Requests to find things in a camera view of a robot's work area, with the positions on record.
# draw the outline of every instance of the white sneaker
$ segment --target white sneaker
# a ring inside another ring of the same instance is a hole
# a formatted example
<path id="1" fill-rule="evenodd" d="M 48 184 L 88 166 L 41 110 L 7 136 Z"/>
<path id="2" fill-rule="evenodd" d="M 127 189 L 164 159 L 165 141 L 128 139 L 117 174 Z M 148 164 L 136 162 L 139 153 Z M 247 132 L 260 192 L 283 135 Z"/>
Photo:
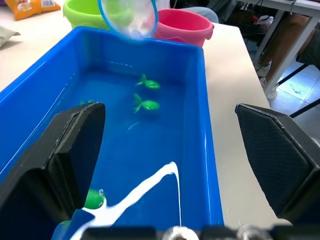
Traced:
<path id="1" fill-rule="evenodd" d="M 269 62 L 267 66 L 261 66 L 260 60 L 258 60 L 258 62 L 254 64 L 254 69 L 256 71 L 256 74 L 259 77 L 267 76 L 267 73 L 269 72 L 270 67 L 271 67 L 271 62 Z"/>
<path id="2" fill-rule="evenodd" d="M 266 87 L 267 87 L 267 82 L 266 82 L 266 78 L 265 77 L 262 77 L 260 78 L 260 83 L 261 83 L 261 86 L 262 86 L 262 89 L 265 90 Z M 279 86 L 279 84 L 277 83 L 275 85 L 275 87 L 271 90 L 271 92 L 268 94 L 268 96 L 266 96 L 266 99 L 268 100 L 275 100 L 277 98 L 277 87 Z"/>

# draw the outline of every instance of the tiled floor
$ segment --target tiled floor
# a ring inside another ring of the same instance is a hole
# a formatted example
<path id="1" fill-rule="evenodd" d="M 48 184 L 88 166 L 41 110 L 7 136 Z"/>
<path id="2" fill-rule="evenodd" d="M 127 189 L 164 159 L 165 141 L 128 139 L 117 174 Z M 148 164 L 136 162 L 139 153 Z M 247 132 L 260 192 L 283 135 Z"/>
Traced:
<path id="1" fill-rule="evenodd" d="M 251 58 L 257 46 L 253 41 L 246 43 Z M 281 79 L 292 73 L 302 63 L 292 61 Z M 308 66 L 300 73 L 277 88 L 278 96 L 271 101 L 271 109 L 290 115 L 309 103 L 320 98 L 320 71 L 315 66 Z M 320 105 L 294 118 L 294 121 L 310 136 L 320 139 Z"/>

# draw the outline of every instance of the green bucket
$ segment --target green bucket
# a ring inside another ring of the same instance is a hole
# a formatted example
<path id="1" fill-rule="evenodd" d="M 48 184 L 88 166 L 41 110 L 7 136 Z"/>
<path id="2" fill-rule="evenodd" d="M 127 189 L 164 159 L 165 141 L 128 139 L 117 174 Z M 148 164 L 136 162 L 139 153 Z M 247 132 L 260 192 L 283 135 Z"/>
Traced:
<path id="1" fill-rule="evenodd" d="M 133 16 L 130 9 L 124 9 L 116 0 L 106 3 L 112 23 L 126 26 L 132 21 Z M 67 0 L 63 5 L 63 16 L 68 19 L 72 29 L 77 26 L 110 29 L 101 16 L 97 0 Z"/>

